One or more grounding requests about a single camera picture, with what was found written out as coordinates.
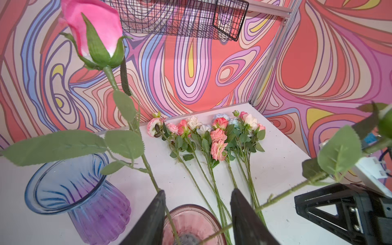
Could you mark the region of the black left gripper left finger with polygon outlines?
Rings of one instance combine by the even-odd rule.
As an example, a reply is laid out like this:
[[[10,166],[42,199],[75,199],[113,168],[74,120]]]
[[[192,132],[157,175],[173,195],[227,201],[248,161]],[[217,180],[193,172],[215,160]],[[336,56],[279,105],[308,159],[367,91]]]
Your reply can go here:
[[[162,245],[165,192],[160,190],[120,245]]]

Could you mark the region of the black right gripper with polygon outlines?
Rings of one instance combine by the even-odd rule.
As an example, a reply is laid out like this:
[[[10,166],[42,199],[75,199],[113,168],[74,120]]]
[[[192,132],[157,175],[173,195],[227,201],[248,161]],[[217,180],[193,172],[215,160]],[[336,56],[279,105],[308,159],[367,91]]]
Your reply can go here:
[[[392,199],[360,184],[333,184],[295,197],[301,217],[352,245],[392,243]]]

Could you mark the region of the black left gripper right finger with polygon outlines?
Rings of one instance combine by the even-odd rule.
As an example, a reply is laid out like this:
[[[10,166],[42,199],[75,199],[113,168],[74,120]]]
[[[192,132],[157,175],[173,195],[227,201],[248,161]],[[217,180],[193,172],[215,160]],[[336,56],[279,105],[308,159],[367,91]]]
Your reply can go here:
[[[231,194],[230,206],[236,245],[279,245],[237,188]]]

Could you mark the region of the cream rose stem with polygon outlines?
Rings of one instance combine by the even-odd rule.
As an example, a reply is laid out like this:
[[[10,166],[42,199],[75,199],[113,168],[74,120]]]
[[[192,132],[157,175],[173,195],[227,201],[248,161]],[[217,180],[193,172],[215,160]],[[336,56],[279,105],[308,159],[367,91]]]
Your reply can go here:
[[[352,126],[339,129],[321,148],[315,158],[302,163],[302,175],[305,181],[291,189],[269,199],[263,204],[267,208],[291,193],[307,186],[319,189],[330,186],[326,179],[332,175],[344,175],[352,169],[361,158],[392,147],[392,107],[384,103],[370,103],[359,109],[368,112],[369,117]]]

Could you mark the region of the pink spray rose stem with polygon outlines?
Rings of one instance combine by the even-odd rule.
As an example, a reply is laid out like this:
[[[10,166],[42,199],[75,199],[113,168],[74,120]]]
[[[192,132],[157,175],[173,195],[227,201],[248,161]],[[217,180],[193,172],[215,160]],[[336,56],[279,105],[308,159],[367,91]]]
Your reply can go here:
[[[208,154],[208,169],[212,179],[212,186],[213,190],[216,195],[217,203],[218,203],[218,210],[219,210],[219,217],[222,226],[228,225],[227,218],[231,218],[231,215],[227,211],[226,205],[223,203],[222,198],[220,196],[218,186],[216,183],[215,175],[214,175],[214,168],[225,161],[226,153],[225,149],[227,146],[226,140],[226,128],[229,125],[229,121],[223,117],[219,116],[213,120],[211,130],[204,133],[205,139],[208,143],[207,154]]]

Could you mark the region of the bright pink rose stem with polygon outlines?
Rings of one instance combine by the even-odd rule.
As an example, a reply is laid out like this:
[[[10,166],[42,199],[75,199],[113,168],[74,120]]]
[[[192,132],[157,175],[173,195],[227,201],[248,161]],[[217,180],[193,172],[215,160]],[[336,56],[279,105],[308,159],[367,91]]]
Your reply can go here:
[[[59,1],[1,1],[1,148],[54,130],[94,133],[124,126],[104,74],[85,69],[60,35]],[[66,214],[39,215],[24,202],[38,166],[1,158],[1,244],[80,245]]]

